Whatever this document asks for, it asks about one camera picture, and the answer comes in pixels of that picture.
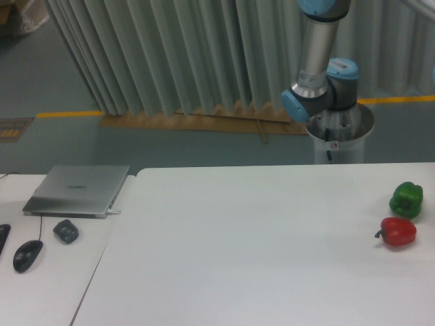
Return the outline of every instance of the laptop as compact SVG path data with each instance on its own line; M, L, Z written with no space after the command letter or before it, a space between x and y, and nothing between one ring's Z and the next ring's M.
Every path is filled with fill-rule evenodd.
M54 166L22 209L26 215L106 218L129 166Z

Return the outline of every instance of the gray floor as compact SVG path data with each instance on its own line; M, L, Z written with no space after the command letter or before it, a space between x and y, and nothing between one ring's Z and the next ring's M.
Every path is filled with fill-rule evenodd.
M375 129L367 163L435 162L435 103L369 105ZM49 21L23 39L0 39L0 117L96 107ZM0 173L46 174L55 164L245 166L313 164L308 136L99 127L100 117L35 119L16 143L0 143Z

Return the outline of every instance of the laptop logo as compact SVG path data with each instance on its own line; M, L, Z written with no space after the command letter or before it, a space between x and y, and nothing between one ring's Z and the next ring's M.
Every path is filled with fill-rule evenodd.
M86 189L87 185L69 185L68 189Z

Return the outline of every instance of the red bell pepper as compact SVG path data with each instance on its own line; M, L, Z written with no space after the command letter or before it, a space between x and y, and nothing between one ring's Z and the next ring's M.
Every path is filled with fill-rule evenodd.
M382 236L387 245L398 247L412 243L416 233L413 222L401 217L387 217L381 222L381 231L375 234L375 238Z

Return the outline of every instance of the gray mouse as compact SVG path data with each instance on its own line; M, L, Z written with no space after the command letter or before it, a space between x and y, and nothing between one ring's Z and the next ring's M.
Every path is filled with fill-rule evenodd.
M24 243L14 255L14 269L18 273L24 273L30 266L32 266L36 257L43 247L43 243L40 240L30 240Z
M79 230L76 226L68 219L57 223L53 232L59 237L59 239L69 245L79 236Z

